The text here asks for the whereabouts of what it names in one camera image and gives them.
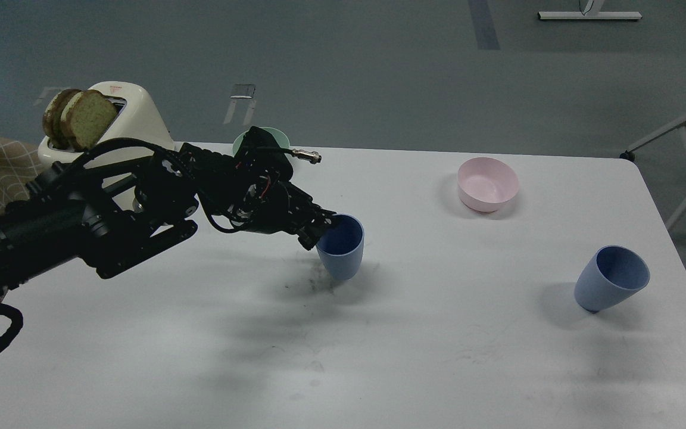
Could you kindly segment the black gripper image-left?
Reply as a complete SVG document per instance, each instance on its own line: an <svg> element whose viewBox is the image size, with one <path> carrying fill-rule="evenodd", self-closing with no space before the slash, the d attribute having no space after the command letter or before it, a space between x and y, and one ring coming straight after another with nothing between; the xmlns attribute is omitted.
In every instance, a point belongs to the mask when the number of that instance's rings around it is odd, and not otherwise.
<svg viewBox="0 0 686 429"><path fill-rule="evenodd" d="M231 225L229 232L296 234L301 246L312 250L323 230L338 225L336 212L317 206L308 193L293 185L291 157L312 164L321 161L317 152L281 144L267 128L252 126L242 134L227 176L231 195L222 209Z"/></svg>

